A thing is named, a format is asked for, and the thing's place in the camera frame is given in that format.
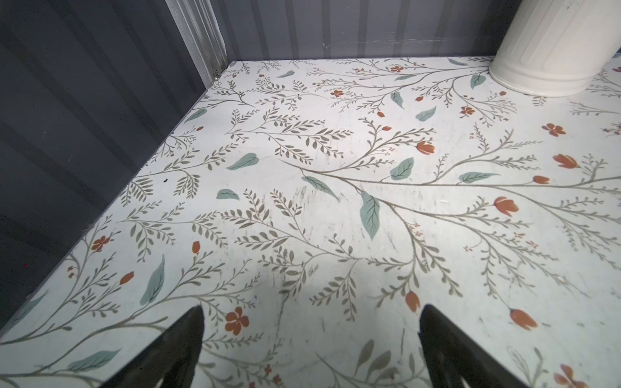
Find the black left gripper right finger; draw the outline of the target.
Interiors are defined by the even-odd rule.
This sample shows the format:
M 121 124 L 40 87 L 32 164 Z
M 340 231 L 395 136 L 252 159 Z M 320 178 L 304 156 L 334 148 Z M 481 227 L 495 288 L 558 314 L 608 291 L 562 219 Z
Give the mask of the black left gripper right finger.
M 421 312 L 419 337 L 434 388 L 527 386 L 431 304 Z

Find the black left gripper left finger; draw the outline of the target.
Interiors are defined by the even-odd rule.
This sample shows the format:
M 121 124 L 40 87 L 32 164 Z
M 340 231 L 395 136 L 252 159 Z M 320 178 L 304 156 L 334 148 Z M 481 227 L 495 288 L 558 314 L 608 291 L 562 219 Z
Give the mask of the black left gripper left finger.
M 204 331 L 203 309 L 189 309 L 101 388 L 192 386 Z

